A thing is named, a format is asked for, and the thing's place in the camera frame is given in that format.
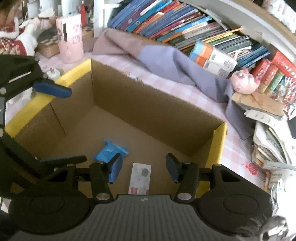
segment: blue packet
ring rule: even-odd
[[[95,161],[103,161],[108,163],[115,154],[120,153],[122,157],[129,154],[129,150],[126,147],[117,146],[111,141],[104,140],[105,147],[98,154],[94,156]]]

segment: metal screw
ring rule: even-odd
[[[182,192],[177,195],[177,198],[180,200],[189,200],[192,198],[192,196],[191,196],[191,194],[189,194],[187,192]]]
[[[0,94],[5,95],[6,94],[6,89],[4,87],[2,87],[0,89]]]
[[[96,198],[100,201],[106,201],[110,199],[110,195],[108,193],[99,193]]]

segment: shelf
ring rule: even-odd
[[[263,40],[280,50],[296,64],[296,35],[265,9],[249,0],[184,0],[209,9],[230,26],[244,26],[253,33],[263,33]]]

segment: pink tumbler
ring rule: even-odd
[[[79,61],[84,56],[81,15],[69,15],[57,19],[59,51],[64,64]]]

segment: pink pig figurine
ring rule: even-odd
[[[251,75],[246,68],[236,71],[230,77],[230,81],[234,90],[241,94],[253,93],[260,84],[260,81],[254,79],[253,75]]]

